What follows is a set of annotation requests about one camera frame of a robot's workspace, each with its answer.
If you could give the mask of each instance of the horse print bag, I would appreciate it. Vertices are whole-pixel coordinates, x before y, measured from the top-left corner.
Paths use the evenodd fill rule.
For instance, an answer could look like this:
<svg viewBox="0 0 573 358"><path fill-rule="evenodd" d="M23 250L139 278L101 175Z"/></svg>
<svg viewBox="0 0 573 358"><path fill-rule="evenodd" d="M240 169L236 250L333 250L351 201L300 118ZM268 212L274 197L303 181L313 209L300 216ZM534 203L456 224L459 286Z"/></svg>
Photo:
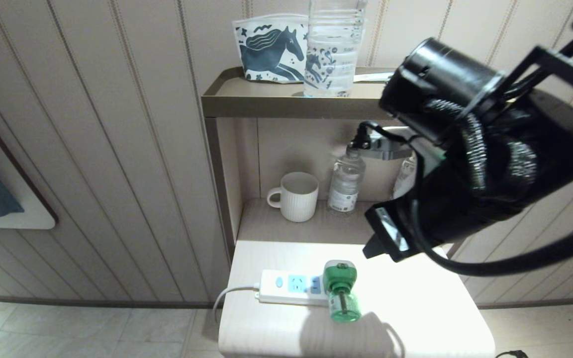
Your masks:
<svg viewBox="0 0 573 358"><path fill-rule="evenodd" d="M308 16L269 14L233 22L245 77L252 81L302 82Z"/></svg>

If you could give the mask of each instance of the mug handle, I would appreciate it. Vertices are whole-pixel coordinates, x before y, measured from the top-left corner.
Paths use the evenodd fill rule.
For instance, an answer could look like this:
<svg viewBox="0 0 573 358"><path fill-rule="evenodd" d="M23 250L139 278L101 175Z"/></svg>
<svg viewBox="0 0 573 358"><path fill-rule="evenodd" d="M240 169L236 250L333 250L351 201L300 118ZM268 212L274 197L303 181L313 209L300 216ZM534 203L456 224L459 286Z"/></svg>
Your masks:
<svg viewBox="0 0 573 358"><path fill-rule="evenodd" d="M273 189L269 190L269 192L267 193L267 203L269 204L269 206L271 206L272 208L279 208L280 207L280 202L271 200L271 197L273 195L276 195L277 193L281 193L281 192L282 192L282 188L273 188Z"/></svg>

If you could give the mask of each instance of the tiled floor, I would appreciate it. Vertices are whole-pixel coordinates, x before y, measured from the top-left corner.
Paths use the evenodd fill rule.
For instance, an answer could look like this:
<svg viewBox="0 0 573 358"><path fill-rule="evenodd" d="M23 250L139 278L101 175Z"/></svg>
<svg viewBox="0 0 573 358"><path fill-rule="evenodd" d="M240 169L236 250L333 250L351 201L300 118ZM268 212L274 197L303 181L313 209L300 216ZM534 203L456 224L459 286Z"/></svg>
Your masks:
<svg viewBox="0 0 573 358"><path fill-rule="evenodd" d="M573 357L573 306L483 310L496 351ZM208 310L0 303L0 358L222 358Z"/></svg>

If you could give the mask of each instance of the white tabletop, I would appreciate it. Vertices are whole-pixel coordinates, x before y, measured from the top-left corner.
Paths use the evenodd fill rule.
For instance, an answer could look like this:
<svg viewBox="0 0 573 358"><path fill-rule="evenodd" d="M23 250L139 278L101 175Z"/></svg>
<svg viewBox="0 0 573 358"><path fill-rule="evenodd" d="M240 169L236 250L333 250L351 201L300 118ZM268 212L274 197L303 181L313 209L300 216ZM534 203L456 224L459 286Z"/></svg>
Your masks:
<svg viewBox="0 0 573 358"><path fill-rule="evenodd" d="M226 357L494 356L491 332L459 277L424 254L396 264L388 256L367 260L363 245L241 239L229 287L259 282L264 269L321 273L329 260L349 260L362 318L340 324L328 308L259 303L254 292L232 292L218 342Z"/></svg>

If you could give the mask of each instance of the striped wallpaper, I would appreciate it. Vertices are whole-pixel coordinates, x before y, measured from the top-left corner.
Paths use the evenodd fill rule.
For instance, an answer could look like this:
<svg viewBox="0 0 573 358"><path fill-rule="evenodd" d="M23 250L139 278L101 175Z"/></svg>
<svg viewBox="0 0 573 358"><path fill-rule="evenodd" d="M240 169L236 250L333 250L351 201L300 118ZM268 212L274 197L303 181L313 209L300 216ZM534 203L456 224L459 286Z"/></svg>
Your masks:
<svg viewBox="0 0 573 358"><path fill-rule="evenodd" d="M0 0L0 135L59 217L50 231L0 229L0 297L215 299L230 263L198 96L239 66L232 20L306 13L307 3ZM573 36L573 0L371 0L367 18L360 66L397 66L436 36L509 71L535 44ZM573 89L542 86L573 104ZM456 258L511 256L571 231L573 183ZM463 279L478 303L573 298L573 260Z"/></svg>

